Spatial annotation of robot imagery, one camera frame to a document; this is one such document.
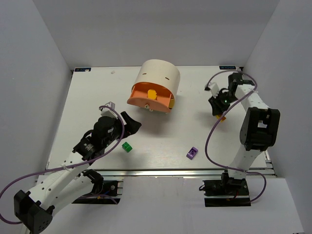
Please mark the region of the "long yellow lego brick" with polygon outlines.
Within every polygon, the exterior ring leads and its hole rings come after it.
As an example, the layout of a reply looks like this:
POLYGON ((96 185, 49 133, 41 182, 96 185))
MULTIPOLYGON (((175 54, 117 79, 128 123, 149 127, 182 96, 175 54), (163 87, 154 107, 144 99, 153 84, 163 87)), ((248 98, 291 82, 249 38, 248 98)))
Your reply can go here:
POLYGON ((224 120, 226 120, 226 117, 223 115, 216 115, 216 118, 219 119, 221 122, 223 122, 224 120))

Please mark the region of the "orange top drawer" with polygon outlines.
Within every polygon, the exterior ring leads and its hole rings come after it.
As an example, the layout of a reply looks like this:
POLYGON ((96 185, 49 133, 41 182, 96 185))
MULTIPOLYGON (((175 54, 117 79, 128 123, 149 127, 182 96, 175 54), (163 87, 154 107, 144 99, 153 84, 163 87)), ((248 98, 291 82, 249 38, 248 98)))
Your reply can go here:
POLYGON ((164 86, 149 83, 136 83, 127 103, 150 111, 170 113, 175 104, 172 92, 164 86))

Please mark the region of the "small yellow lego brick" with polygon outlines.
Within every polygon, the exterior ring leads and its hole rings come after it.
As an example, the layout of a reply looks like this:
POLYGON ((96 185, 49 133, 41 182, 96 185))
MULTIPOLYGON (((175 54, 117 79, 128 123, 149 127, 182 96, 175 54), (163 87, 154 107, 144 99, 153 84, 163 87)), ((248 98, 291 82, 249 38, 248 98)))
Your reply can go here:
POLYGON ((148 98, 149 98, 149 99, 157 100, 157 93, 156 93, 155 90, 149 89, 148 92, 147 92, 147 94, 148 94, 148 98))

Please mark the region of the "cream drawer cabinet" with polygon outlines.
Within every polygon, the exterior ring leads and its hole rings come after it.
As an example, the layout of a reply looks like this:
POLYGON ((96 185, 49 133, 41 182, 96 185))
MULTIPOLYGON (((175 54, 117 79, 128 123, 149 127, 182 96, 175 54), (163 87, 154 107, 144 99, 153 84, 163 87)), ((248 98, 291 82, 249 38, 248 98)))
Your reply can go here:
POLYGON ((143 63, 133 86, 139 82, 149 82, 164 86, 176 98, 180 83, 180 72, 170 62, 150 59, 143 63))

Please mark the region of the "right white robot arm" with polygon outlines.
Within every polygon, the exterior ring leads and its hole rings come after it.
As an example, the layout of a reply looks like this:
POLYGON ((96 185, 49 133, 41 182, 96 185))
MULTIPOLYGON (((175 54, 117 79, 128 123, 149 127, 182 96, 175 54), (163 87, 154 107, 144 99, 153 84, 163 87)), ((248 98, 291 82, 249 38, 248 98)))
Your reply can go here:
POLYGON ((244 72, 233 72, 228 76, 228 87, 220 89, 211 80, 205 85, 211 92, 209 103, 216 124, 226 118, 236 105, 241 104, 245 117, 239 132, 240 147, 228 166, 213 162, 224 168, 220 188, 226 192, 237 192, 243 188, 246 175, 255 159, 268 148, 274 146, 280 121, 280 111, 270 108, 260 98, 254 78, 244 72))

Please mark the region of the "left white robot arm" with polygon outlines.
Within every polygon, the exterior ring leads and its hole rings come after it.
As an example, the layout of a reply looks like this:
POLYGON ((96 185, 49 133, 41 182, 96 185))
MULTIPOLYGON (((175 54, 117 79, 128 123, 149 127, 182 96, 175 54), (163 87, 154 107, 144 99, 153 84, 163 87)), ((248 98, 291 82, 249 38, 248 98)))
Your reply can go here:
POLYGON ((135 134, 140 127, 141 123, 126 112, 121 112, 121 117, 112 111, 103 113, 64 160, 62 170, 50 173, 27 192, 15 194, 16 217, 30 233, 40 234, 62 208, 79 197, 103 194, 103 177, 89 168, 93 159, 103 155, 112 142, 135 134))

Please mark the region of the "green lego brick lower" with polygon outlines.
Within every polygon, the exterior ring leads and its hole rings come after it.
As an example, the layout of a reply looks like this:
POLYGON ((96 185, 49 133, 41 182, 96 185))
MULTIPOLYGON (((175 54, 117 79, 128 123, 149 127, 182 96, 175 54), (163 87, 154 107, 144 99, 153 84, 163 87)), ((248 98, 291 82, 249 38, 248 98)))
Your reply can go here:
POLYGON ((132 146, 128 143, 128 142, 124 142, 122 144, 122 148, 127 152, 129 153, 133 148, 132 146))

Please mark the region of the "yellow middle drawer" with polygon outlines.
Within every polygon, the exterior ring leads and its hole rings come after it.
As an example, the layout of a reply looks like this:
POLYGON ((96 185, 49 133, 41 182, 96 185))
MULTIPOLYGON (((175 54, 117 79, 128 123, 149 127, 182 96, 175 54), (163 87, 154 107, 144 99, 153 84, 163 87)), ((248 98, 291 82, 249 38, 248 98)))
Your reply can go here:
POLYGON ((173 109, 174 105, 175 105, 175 98, 171 96, 168 108, 173 109))

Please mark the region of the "purple lego brick right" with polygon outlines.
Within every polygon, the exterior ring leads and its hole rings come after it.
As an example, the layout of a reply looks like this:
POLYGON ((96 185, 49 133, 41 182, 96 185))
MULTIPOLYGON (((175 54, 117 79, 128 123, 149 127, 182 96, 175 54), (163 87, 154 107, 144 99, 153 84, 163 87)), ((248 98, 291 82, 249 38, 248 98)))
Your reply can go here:
POLYGON ((197 153, 198 153, 198 149, 196 147, 192 147, 189 150, 189 152, 186 154, 186 157, 190 160, 193 160, 197 153))

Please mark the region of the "blue label left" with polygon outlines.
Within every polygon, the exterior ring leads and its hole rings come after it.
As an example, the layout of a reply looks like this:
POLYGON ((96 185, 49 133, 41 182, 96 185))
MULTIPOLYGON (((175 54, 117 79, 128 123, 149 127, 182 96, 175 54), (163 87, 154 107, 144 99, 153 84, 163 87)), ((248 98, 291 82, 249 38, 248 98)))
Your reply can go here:
POLYGON ((90 72, 90 71, 91 71, 91 67, 74 69, 74 72, 90 72))

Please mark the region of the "aluminium rail front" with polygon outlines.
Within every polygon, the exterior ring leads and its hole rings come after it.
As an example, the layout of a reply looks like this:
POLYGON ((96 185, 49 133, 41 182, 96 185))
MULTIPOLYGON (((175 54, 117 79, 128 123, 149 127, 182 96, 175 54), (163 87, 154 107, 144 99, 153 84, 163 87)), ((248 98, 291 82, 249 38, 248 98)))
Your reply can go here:
POLYGON ((96 170, 102 176, 179 176, 179 177, 194 177, 194 176, 221 176, 224 172, 222 169, 214 170, 96 170))

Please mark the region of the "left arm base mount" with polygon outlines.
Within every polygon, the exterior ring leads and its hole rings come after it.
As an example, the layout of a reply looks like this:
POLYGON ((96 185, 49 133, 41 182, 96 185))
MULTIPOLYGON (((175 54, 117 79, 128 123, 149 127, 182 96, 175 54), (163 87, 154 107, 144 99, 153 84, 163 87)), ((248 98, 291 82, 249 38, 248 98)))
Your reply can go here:
POLYGON ((123 182, 116 179, 104 179, 98 172, 88 170, 82 173, 92 182, 92 190, 73 201, 73 204, 112 204, 117 205, 122 195, 123 182))

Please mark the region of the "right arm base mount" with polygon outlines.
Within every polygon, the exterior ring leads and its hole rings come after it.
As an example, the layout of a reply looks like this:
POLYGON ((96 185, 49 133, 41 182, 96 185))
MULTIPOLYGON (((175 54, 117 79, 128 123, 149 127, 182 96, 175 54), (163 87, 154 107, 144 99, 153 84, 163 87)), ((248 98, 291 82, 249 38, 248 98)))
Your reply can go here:
POLYGON ((204 180, 198 188, 204 193, 205 207, 248 207, 251 199, 247 181, 230 184, 220 180, 204 180))

